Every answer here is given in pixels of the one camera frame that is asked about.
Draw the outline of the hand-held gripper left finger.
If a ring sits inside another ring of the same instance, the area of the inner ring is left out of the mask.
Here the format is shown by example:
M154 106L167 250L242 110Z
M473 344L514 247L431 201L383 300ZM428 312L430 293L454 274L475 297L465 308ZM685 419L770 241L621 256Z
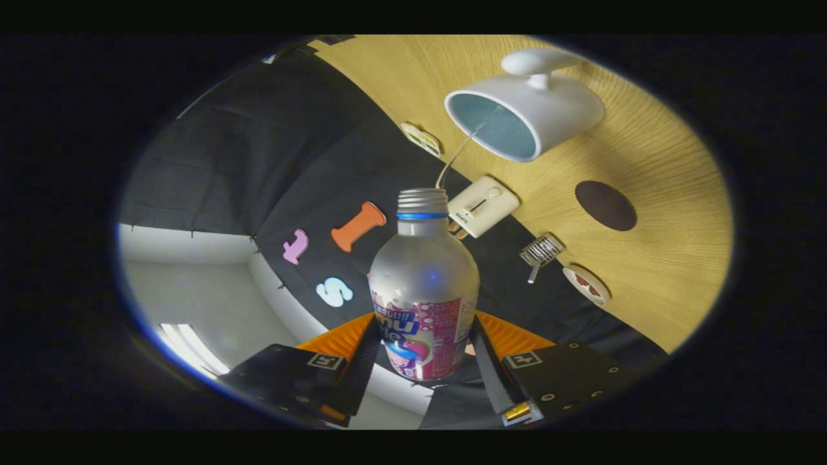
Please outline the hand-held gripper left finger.
M298 345L271 344L218 377L219 382L298 426L349 426L359 412L380 348L373 314Z

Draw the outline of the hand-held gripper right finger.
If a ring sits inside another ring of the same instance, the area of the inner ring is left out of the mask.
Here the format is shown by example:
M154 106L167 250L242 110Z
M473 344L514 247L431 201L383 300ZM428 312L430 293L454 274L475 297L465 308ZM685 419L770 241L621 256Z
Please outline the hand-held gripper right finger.
M470 336L488 400L506 428L556 426L638 381L637 371L584 342L557 344L493 315L476 315Z

